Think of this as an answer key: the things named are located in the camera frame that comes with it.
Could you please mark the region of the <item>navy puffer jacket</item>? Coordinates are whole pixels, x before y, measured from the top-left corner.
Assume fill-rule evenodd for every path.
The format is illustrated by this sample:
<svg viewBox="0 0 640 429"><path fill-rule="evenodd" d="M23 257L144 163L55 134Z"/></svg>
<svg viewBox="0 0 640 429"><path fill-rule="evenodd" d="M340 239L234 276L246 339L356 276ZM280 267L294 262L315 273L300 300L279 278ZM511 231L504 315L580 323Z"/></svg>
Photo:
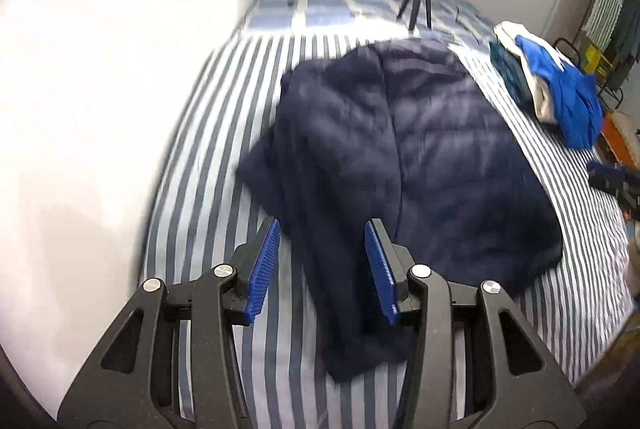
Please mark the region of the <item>navy puffer jacket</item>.
<svg viewBox="0 0 640 429"><path fill-rule="evenodd" d="M284 74L276 119L236 178L277 218L318 316L337 383L407 359L385 319L364 228L449 281L517 295L556 267L559 219L511 129L436 35L361 46Z"/></svg>

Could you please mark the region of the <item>blue white striped bedsheet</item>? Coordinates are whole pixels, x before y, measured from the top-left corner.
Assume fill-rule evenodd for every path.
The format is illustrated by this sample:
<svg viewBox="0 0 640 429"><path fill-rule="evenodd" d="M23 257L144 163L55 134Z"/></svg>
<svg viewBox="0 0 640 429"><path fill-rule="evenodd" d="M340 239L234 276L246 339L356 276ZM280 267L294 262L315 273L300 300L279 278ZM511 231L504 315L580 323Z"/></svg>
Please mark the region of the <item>blue white striped bedsheet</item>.
<svg viewBox="0 0 640 429"><path fill-rule="evenodd" d="M189 282L228 259L257 231L262 212L235 167L276 114L282 75L308 59L337 58L354 35L234 38L205 61L160 182L143 275ZM627 234L616 201L591 189L588 151L567 149L513 103L488 53L457 46L548 192L565 241L563 259L518 301L562 370L577 383L623 331L634 303L625 274ZM347 385L323 373L317 320L302 270L280 246L265 308L235 332L250 418L257 428L386 428L404 371L383 365Z"/></svg>

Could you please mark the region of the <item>blue and white garment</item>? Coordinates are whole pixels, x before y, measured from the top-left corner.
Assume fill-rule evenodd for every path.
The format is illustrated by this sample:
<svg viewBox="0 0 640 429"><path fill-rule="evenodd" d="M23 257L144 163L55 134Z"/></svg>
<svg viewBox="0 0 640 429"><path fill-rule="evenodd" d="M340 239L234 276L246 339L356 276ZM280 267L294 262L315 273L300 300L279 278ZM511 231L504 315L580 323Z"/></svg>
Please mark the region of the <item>blue and white garment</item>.
<svg viewBox="0 0 640 429"><path fill-rule="evenodd" d="M596 78L522 24L502 21L494 35L491 64L515 104L558 130L568 148L592 149L603 125Z"/></svg>

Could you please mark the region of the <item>striped hanging towel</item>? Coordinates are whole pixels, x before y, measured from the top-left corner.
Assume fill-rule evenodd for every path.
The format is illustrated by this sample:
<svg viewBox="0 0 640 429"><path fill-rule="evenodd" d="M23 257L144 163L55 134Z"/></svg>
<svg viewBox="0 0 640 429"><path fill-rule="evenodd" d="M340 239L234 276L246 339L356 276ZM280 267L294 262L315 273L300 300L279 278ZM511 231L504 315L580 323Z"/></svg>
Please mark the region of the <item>striped hanging towel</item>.
<svg viewBox="0 0 640 429"><path fill-rule="evenodd" d="M624 0L592 0L582 31L601 51L608 48Z"/></svg>

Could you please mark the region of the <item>black clothes rack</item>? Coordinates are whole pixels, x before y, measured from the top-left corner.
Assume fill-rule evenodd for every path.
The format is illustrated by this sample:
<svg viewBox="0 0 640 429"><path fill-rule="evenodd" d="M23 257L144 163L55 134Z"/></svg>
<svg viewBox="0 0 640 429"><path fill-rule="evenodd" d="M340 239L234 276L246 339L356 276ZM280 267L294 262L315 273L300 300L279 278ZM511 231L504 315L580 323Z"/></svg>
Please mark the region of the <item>black clothes rack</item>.
<svg viewBox="0 0 640 429"><path fill-rule="evenodd" d="M552 18L547 34L596 76L604 107L618 111L639 64L639 0L556 0Z"/></svg>

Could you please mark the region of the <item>yellow black box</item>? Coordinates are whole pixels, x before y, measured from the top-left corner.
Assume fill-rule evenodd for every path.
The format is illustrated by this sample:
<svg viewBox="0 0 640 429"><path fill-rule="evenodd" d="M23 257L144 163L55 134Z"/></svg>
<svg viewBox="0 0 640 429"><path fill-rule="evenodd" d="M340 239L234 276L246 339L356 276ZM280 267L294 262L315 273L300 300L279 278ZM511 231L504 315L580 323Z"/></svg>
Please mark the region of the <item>yellow black box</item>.
<svg viewBox="0 0 640 429"><path fill-rule="evenodd" d="M606 58L604 53L592 42L584 52L584 66L582 70L586 74L593 74L600 78L606 78L611 73L612 63Z"/></svg>

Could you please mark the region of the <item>blue checked bedsheet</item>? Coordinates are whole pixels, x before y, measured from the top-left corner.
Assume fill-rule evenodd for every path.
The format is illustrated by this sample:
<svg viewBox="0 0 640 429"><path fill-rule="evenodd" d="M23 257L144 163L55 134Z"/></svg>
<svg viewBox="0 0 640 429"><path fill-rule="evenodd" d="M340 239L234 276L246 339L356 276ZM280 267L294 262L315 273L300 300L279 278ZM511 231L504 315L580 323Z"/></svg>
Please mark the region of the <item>blue checked bedsheet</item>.
<svg viewBox="0 0 640 429"><path fill-rule="evenodd" d="M407 26L410 14L398 18L401 0L256 0L240 26L243 32L302 30L337 26L389 30ZM431 14L421 9L416 30L428 26L475 48L494 33L494 24L466 0L431 0Z"/></svg>

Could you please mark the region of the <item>dark hanging clothes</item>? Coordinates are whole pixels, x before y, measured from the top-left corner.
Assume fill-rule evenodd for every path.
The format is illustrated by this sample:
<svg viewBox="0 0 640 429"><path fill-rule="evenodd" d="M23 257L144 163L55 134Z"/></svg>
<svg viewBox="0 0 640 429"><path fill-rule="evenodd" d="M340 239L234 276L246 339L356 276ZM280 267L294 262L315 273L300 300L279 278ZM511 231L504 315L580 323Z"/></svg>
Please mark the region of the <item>dark hanging clothes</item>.
<svg viewBox="0 0 640 429"><path fill-rule="evenodd" d="M640 0L624 0L610 45L620 62L639 56Z"/></svg>

